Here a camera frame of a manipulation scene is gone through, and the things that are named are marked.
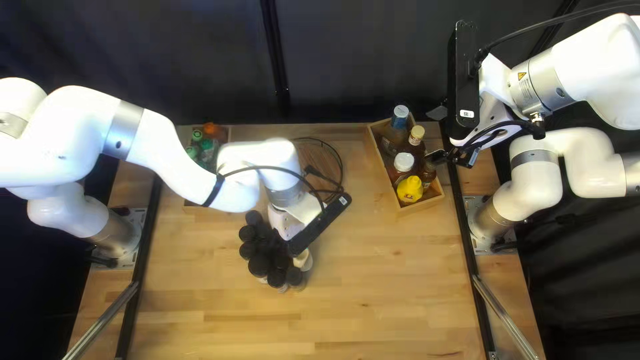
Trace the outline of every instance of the black cable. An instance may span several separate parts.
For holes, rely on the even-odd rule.
[[[461,152],[463,152],[464,150],[466,150],[469,147],[469,145],[472,145],[474,142],[476,142],[478,139],[480,139],[482,136],[486,135],[490,131],[496,130],[499,127],[507,126],[507,125],[519,125],[523,129],[529,130],[529,132],[544,131],[541,128],[535,126],[533,123],[528,122],[526,120],[516,119],[516,120],[501,121],[501,122],[496,122],[495,124],[490,125],[490,126],[484,128],[484,129],[478,131],[471,139],[469,139],[467,142],[465,142],[464,145],[462,145],[461,147],[458,147],[458,148],[460,149]]]
[[[489,143],[490,141],[492,141],[493,139],[495,139],[496,137],[498,137],[498,135],[502,132],[505,131],[504,129],[500,129],[500,130],[496,130],[494,132],[491,133],[491,135],[489,137],[487,137],[486,139],[476,142],[476,143],[472,143],[471,145],[469,145],[468,147],[464,148],[462,151],[463,152],[468,152],[468,151],[473,151],[476,148],[483,146],[486,143]]]
[[[335,180],[330,179],[329,177],[323,175],[322,173],[320,173],[320,171],[314,172],[314,173],[312,173],[312,175],[318,176],[321,179],[327,180],[330,183],[334,184],[336,186],[336,190],[344,190],[344,187],[342,187],[342,180],[344,179],[344,168],[343,168],[343,165],[342,165],[342,158],[340,157],[340,153],[338,153],[338,150],[336,150],[333,146],[331,146],[327,142],[325,142],[323,140],[320,140],[318,138],[311,137],[311,136],[303,136],[303,137],[300,137],[300,138],[292,139],[291,141],[299,141],[299,140],[317,141],[317,142],[319,142],[321,144],[321,147],[327,146],[329,149],[331,149],[331,151],[333,152],[334,158],[338,162],[338,167],[340,168],[340,179],[338,181],[335,181]],[[325,201],[327,203],[332,202],[333,200],[335,200],[336,197],[337,197],[336,195],[329,196]]]
[[[480,66],[482,64],[482,61],[489,55],[489,52],[491,51],[491,49],[493,47],[495,47],[498,44],[501,44],[507,40],[511,40],[512,38],[518,37],[524,33],[528,33],[529,31],[535,30],[535,29],[540,29],[540,28],[546,28],[547,26],[552,26],[552,25],[556,25],[556,24],[560,24],[562,22],[566,22],[566,21],[571,21],[571,20],[575,20],[575,19],[579,19],[581,17],[585,17],[588,15],[593,15],[595,13],[599,13],[599,12],[606,12],[608,10],[613,10],[613,9],[617,9],[617,8],[624,8],[624,7],[628,7],[628,6],[640,6],[640,2],[639,1],[614,1],[612,3],[608,3],[608,4],[603,4],[603,5],[598,5],[598,6],[594,6],[588,9],[584,9],[584,10],[580,10],[577,12],[573,12],[567,15],[563,15],[563,16],[558,16],[558,17],[554,17],[552,19],[543,21],[543,22],[539,22],[537,24],[533,24],[531,26],[527,26],[526,28],[522,28],[518,31],[514,31],[510,34],[504,35],[503,37],[490,42],[488,45],[480,48],[480,50],[478,50],[477,54],[476,54],[476,59],[475,59],[475,67],[474,67],[474,71],[472,72],[473,75],[477,74],[477,71],[480,69]]]
[[[236,175],[236,174],[238,174],[240,172],[245,172],[245,171],[249,171],[249,170],[277,170],[277,171],[286,172],[289,175],[297,177],[300,181],[302,181],[305,185],[307,185],[309,187],[311,192],[315,193],[314,196],[318,200],[318,203],[320,204],[320,208],[322,209],[322,211],[324,211],[324,203],[322,202],[322,199],[320,199],[320,196],[317,195],[317,190],[313,187],[313,185],[311,185],[302,175],[298,174],[295,171],[291,171],[288,168],[272,167],[272,166],[268,166],[268,165],[255,165],[255,166],[250,166],[250,167],[245,167],[245,168],[239,168],[237,170],[233,170],[233,171],[227,172],[226,174],[221,174],[221,175],[223,177],[227,178],[227,177],[229,177],[231,175]]]

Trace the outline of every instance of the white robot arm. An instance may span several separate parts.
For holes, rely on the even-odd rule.
[[[150,168],[183,198],[222,211],[253,208],[260,179],[280,208],[311,196],[286,172],[247,171],[225,180],[206,171],[185,153],[168,118],[80,86],[65,86],[46,96],[28,80],[0,79],[0,152],[0,187],[29,200],[32,221],[100,243],[111,249],[112,257],[135,246],[113,233],[131,231],[75,183],[91,171],[101,153]],[[252,165],[301,173],[295,147],[281,138],[226,144],[218,164],[219,174]],[[320,213],[317,203],[316,208],[307,216]]]
[[[610,16],[513,69],[489,55],[479,73],[483,101],[478,129],[514,117],[543,121],[577,101],[587,101],[611,126],[640,129],[639,24],[638,16]],[[509,138],[520,127],[504,129],[482,148]],[[451,142],[462,145],[473,134]],[[509,148],[511,181],[470,212],[474,235],[493,241],[515,223],[556,205],[563,194],[557,160],[561,156],[571,189],[580,197],[640,195],[640,156],[615,154],[602,131],[586,127],[547,131],[541,140],[527,135]]]

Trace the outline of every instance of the wooden tabletop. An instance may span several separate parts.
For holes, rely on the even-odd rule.
[[[427,147],[441,146],[437,124],[424,126]],[[446,168],[438,169],[442,203],[397,218],[388,181],[365,155],[364,131],[365,124],[233,127],[232,141],[314,136],[342,156],[353,203],[312,244],[314,268],[299,293],[278,294],[249,274],[237,253],[243,214],[185,211],[165,187],[130,359],[484,359]],[[110,206],[143,202],[136,189],[145,181],[150,189],[148,170],[123,174],[136,168],[122,166]],[[488,151],[460,178],[466,194],[499,186]],[[257,209],[265,206],[263,197]],[[494,292],[539,346],[530,304],[508,300],[516,282],[518,299],[524,294],[528,304],[517,256],[484,258],[483,279],[486,272],[489,285],[502,289]],[[71,344],[130,280],[130,270],[90,273]],[[120,322],[85,358],[113,358]]]

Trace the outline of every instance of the wooden crate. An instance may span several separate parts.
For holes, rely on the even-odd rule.
[[[396,204],[396,211],[399,215],[404,215],[437,205],[440,201],[442,201],[442,199],[444,199],[444,191],[442,190],[442,185],[440,184],[440,180],[437,176],[431,183],[431,186],[427,189],[426,193],[417,202],[405,205],[401,204],[400,200],[398,200],[396,189],[394,189],[394,186],[391,183],[391,179],[389,179],[389,176],[387,174],[385,161],[383,160],[381,154],[381,149],[378,147],[380,132],[390,121],[391,118],[368,124],[367,134],[365,135],[365,138],[367,140],[367,143],[369,143],[368,148],[370,156],[376,158],[374,162],[377,164],[376,167],[379,170],[379,176],[383,176],[384,178],[388,179],[388,193],[396,200],[394,202],[394,204]],[[413,118],[413,114],[411,113],[409,113],[407,125],[408,130],[415,126],[415,119]]]

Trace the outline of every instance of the sauce bottle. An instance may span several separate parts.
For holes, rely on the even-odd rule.
[[[393,167],[387,168],[387,174],[389,180],[394,186],[397,186],[400,181],[407,178],[411,173],[415,158],[408,152],[400,152],[394,159]]]
[[[398,105],[394,108],[394,114],[391,121],[382,129],[380,138],[380,147],[390,155],[395,156],[403,147],[407,139],[406,119],[409,116],[409,109],[404,105]]]
[[[422,142],[423,136],[424,136],[424,127],[420,125],[416,125],[412,127],[406,147],[404,148],[404,151],[413,155],[413,157],[416,160],[416,163],[419,163],[419,160],[424,157],[425,152],[427,151],[427,149],[424,146],[424,142]]]
[[[421,165],[418,171],[418,177],[422,181],[422,191],[425,192],[436,178],[436,166],[424,158],[422,158]]]
[[[407,177],[398,184],[396,193],[402,204],[413,204],[422,197],[422,181],[415,175]]]

